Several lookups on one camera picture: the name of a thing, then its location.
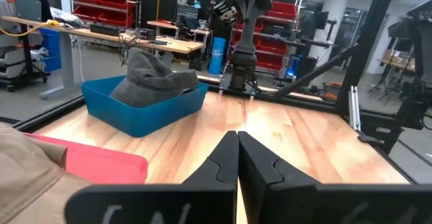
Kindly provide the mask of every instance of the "wooden table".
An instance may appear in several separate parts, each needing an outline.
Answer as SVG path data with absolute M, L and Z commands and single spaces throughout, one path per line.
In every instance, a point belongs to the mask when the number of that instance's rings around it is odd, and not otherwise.
M 0 20 L 8 21 L 8 22 L 16 22 L 19 24 L 26 24 L 29 26 L 39 26 L 41 22 L 35 22 L 30 20 L 23 20 L 16 17 L 0 17 Z M 131 38 L 127 34 L 120 34 L 120 36 L 109 36 L 104 34 L 99 34 L 95 32 L 91 32 L 89 29 L 65 29 L 59 26 L 46 26 L 44 28 L 48 28 L 51 30 L 59 31 L 60 35 L 60 57 L 61 57 L 61 74 L 63 78 L 63 86 L 58 86 L 57 88 L 50 89 L 48 91 L 42 92 L 39 94 L 41 99 L 51 99 L 53 97 L 59 96 L 61 94 L 68 94 L 70 91 L 74 90 L 80 83 L 75 83 L 74 77 L 74 60 L 72 59 L 72 45 L 70 40 L 70 35 L 78 35 L 85 36 L 89 38 L 96 38 L 100 40 L 108 40 L 111 42 L 123 43 L 123 40 L 126 39 L 129 41 Z M 157 38 L 157 40 L 167 42 L 167 45 L 154 45 L 150 44 L 148 40 L 138 40 L 137 42 L 132 41 L 130 45 L 137 47 L 144 47 L 154 49 L 156 51 L 169 51 L 176 53 L 191 53 L 202 48 L 203 44 L 193 41 L 181 41 L 176 40 L 174 38 Z
M 248 132 L 293 166 L 326 183 L 407 184 L 339 116 L 208 92 L 202 109 L 143 138 L 131 138 L 90 116 L 86 107 L 35 132 L 143 156 L 149 184 L 179 184 L 228 130 Z M 246 223 L 241 191 L 237 220 Z
M 27 24 L 30 26 L 38 26 L 38 25 L 42 24 L 41 22 L 35 22 L 35 21 L 24 20 L 24 19 L 16 18 L 16 17 L 7 17 L 7 16 L 0 17 L 0 20 L 8 21 L 8 22 L 16 22 L 19 24 Z M 85 36 L 85 37 L 89 37 L 89 38 L 97 38 L 97 39 L 107 40 L 107 41 L 117 42 L 117 43 L 123 43 L 122 42 L 123 38 L 126 40 L 128 40 L 130 38 L 130 36 L 127 34 L 120 34 L 120 37 L 109 36 L 109 35 L 105 35 L 105 34 L 99 34 L 96 32 L 91 32 L 89 29 L 86 29 L 86 28 L 65 29 L 65 28 L 62 28 L 59 26 L 46 26 L 44 28 L 59 31 L 59 32 L 64 32 L 67 34 Z M 136 45 L 138 47 L 150 48 L 150 49 L 161 50 L 161 51 L 183 53 L 183 54 L 193 52 L 193 51 L 201 49 L 201 47 L 203 47 L 202 46 L 203 44 L 199 43 L 199 42 L 181 41 L 181 40 L 176 40 L 174 38 L 157 38 L 157 40 L 168 42 L 168 44 L 167 45 L 154 45 L 154 44 L 150 44 L 149 43 L 150 41 L 148 41 L 148 40 L 139 40 L 137 43 L 131 42 L 131 45 Z
M 161 30 L 160 28 L 168 28 L 168 29 L 175 29 L 175 37 L 178 38 L 178 27 L 175 25 L 171 25 L 168 24 L 166 22 L 160 22 L 160 21 L 148 21 L 147 22 L 148 25 L 152 25 L 152 26 L 156 26 L 156 34 L 160 35 L 161 34 Z M 209 37 L 209 35 L 211 35 L 211 31 L 208 30 L 201 30 L 201 29 L 191 29 L 191 32 L 193 32 L 194 35 L 194 40 L 196 40 L 196 35 L 197 34 L 201 34 L 204 35 L 204 39 L 202 40 L 202 44 L 203 44 L 203 48 L 201 49 L 201 51 L 204 53 L 205 49 L 206 49 L 206 45 L 207 45 L 207 39 Z
M 384 59 L 378 59 L 379 60 L 379 62 L 381 62 L 381 63 L 384 63 L 384 64 L 386 64 L 386 65 L 390 65 L 390 66 L 392 66 L 392 67 L 396 67 L 396 68 L 398 68 L 398 69 L 406 69 L 406 70 L 408 70 L 408 71 L 410 71 L 410 72 L 415 72 L 416 71 L 416 67 L 415 67 L 415 65 L 408 65 L 408 66 L 406 66 L 406 64 L 404 64 L 404 63 L 397 63 L 397 62 L 391 62 L 390 63 L 390 61 L 388 61 L 388 60 L 384 60 Z
M 157 28 L 168 28 L 168 29 L 176 29 L 178 30 L 178 27 L 175 25 L 168 24 L 166 22 L 160 22 L 160 21 L 148 21 L 148 25 L 156 26 Z M 211 32 L 208 30 L 201 30 L 201 29 L 191 29 L 190 30 L 193 33 L 202 34 L 202 35 L 210 35 Z

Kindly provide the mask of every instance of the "beige cloth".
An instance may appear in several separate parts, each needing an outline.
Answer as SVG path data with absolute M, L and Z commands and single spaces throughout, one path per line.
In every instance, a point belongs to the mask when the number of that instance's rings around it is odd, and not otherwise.
M 0 123 L 0 224 L 65 223 L 68 198 L 90 184 L 63 170 L 65 155 Z

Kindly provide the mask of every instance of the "blue plastic bin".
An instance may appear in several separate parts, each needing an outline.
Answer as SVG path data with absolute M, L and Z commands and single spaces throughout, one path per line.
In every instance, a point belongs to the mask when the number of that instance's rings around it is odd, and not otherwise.
M 208 85 L 200 83 L 192 92 L 143 108 L 134 108 L 109 95 L 124 76 L 88 81 L 82 94 L 88 112 L 132 137 L 143 137 L 201 109 Z
M 45 72 L 52 72 L 52 71 L 55 71 L 57 69 L 61 69 L 60 55 L 45 57 L 42 60 L 47 65 L 45 67 Z
M 50 56 L 60 55 L 60 33 L 46 28 L 39 28 L 39 31 L 43 36 L 41 46 L 48 49 Z

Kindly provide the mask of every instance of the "gray cloth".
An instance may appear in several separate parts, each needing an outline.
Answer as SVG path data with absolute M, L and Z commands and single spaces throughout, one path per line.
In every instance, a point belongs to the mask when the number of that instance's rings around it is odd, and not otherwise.
M 128 73 L 111 96 L 131 107 L 145 107 L 181 95 L 198 86 L 195 71 L 173 73 L 155 56 L 129 50 Z

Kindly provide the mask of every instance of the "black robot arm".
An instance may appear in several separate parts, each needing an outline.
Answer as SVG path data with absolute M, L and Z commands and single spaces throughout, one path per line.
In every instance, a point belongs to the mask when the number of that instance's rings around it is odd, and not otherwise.
M 247 81 L 254 77 L 257 56 L 252 39 L 257 18 L 273 7 L 272 0 L 232 0 L 229 7 L 225 1 L 216 5 L 215 13 L 226 26 L 232 26 L 237 19 L 244 21 L 242 37 L 234 47 L 231 64 L 234 67 L 229 86 L 234 90 L 244 90 Z

